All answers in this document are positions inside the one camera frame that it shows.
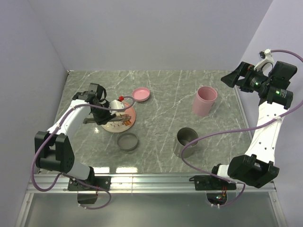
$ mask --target pink cup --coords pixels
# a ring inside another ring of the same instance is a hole
[[[207,116],[217,96],[217,91],[212,87],[199,88],[194,99],[193,112],[200,117]]]

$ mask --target marble tabletop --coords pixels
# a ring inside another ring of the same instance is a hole
[[[87,90],[90,83],[102,85],[109,101],[129,96],[135,88],[147,87],[151,97],[134,105],[136,121],[127,131],[138,136],[138,147],[132,152],[122,151],[117,146],[120,133],[110,133],[96,124],[83,124],[71,139],[76,159],[96,167],[100,173],[193,172],[172,150],[179,129],[190,127],[204,136],[245,127],[234,89],[220,81],[227,73],[224,70],[71,71],[56,121],[70,105],[73,95]],[[215,104],[204,118],[194,115],[191,109],[201,86],[212,86],[218,92]],[[200,141],[198,150],[187,161],[210,171],[214,165],[228,164],[234,156],[244,154],[249,144],[246,132],[213,136]]]

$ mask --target gray bowl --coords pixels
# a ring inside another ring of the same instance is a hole
[[[133,133],[127,132],[118,137],[117,144],[120,149],[131,151],[137,147],[138,137]]]

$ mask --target small pink dish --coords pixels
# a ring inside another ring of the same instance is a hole
[[[150,97],[150,91],[146,87],[139,87],[133,91],[133,97],[137,102],[144,102]]]

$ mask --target white wall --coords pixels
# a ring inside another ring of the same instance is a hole
[[[258,52],[267,48],[286,49],[303,56],[302,0],[274,0],[251,40],[242,61],[256,64]],[[303,100],[303,63],[285,53],[273,53],[275,61],[298,67],[289,90],[294,93],[292,107]],[[258,95],[240,92],[250,126],[258,118]],[[276,166],[280,173],[275,180],[279,198],[290,227],[303,226],[303,107],[284,119],[276,146]]]
[[[34,136],[58,108],[66,71],[27,0],[0,3],[0,220],[15,225]]]
[[[68,70],[232,70],[272,0],[29,2]]]

